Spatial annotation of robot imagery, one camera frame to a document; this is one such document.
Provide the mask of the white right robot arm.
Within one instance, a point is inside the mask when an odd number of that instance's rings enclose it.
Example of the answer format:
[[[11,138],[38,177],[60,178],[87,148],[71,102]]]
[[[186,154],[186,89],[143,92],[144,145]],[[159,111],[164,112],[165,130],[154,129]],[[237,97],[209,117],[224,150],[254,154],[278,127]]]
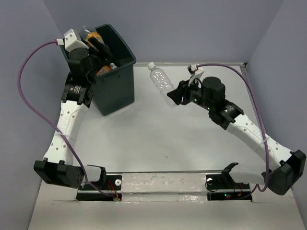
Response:
[[[282,146],[256,124],[252,123],[244,111],[225,97],[225,85],[217,77],[206,77],[181,81],[178,85],[178,103],[194,103],[208,111],[209,118],[222,129],[236,136],[255,152],[266,164],[261,174],[226,172],[221,175],[224,187],[231,188],[238,182],[256,184],[261,181],[277,195],[285,195],[303,175],[306,154],[301,150],[290,150]]]

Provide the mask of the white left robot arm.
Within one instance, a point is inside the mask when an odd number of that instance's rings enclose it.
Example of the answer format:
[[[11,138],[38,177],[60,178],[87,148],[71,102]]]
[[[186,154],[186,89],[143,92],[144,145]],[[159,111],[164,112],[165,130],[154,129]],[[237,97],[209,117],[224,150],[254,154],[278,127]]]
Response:
[[[61,97],[61,110],[57,125],[40,112],[37,114],[47,121],[55,133],[50,147],[41,161],[36,161],[34,171],[47,184],[79,188],[85,184],[100,191],[106,185],[106,170],[98,167],[91,176],[78,157],[74,145],[93,98],[93,86],[98,70],[104,63],[106,52],[94,51],[88,46],[70,49],[66,40],[57,40],[64,46],[70,72]]]

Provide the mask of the clear ribbed plastic bottle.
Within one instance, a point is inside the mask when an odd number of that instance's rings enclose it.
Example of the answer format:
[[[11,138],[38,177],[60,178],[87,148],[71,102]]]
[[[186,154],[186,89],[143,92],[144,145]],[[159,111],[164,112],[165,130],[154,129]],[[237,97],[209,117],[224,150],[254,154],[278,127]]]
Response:
[[[158,68],[153,62],[150,62],[147,65],[147,68],[150,71],[150,78],[160,92],[163,100],[170,108],[175,108],[177,105],[167,96],[167,94],[173,91],[175,87],[166,73],[161,68]]]

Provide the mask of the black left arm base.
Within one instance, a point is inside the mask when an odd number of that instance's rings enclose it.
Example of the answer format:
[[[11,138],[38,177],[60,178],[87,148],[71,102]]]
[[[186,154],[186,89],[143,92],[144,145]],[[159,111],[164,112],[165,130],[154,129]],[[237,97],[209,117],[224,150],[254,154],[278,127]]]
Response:
[[[78,201],[103,201],[121,202],[122,201],[122,174],[107,173],[105,181],[91,182],[79,187],[76,194]]]

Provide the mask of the clear bottle printed label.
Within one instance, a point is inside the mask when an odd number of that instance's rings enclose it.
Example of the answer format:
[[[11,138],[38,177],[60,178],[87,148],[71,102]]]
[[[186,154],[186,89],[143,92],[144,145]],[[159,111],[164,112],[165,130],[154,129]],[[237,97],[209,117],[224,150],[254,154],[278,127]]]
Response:
[[[109,65],[105,65],[103,66],[96,74],[96,76],[100,76],[102,74],[108,73],[114,69],[117,69],[117,65],[115,65],[114,63],[110,63]]]

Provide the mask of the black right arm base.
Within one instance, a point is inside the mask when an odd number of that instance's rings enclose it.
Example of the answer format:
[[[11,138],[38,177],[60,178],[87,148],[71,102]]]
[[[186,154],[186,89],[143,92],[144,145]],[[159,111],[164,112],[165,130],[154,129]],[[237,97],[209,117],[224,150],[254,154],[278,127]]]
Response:
[[[229,175],[209,174],[206,175],[205,188],[208,201],[252,201],[249,184],[235,183]]]

